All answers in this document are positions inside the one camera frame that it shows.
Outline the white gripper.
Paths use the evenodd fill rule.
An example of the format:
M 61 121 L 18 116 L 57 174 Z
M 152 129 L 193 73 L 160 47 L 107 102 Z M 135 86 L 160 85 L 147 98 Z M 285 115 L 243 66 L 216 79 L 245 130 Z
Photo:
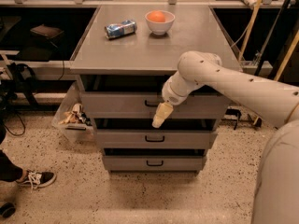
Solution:
M 189 81 L 179 71 L 171 76 L 163 85 L 163 103 L 159 103 L 153 117 L 152 126 L 160 128 L 173 112 L 173 105 L 180 105 L 193 92 L 203 87 L 202 83 Z

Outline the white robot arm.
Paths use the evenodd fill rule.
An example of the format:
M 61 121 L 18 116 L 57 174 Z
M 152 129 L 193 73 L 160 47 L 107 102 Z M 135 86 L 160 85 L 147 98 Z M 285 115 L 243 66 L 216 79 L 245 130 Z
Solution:
M 216 54 L 188 51 L 164 83 L 152 126 L 160 127 L 175 105 L 205 85 L 278 129 L 261 156 L 251 224 L 299 224 L 299 89 L 225 68 Z

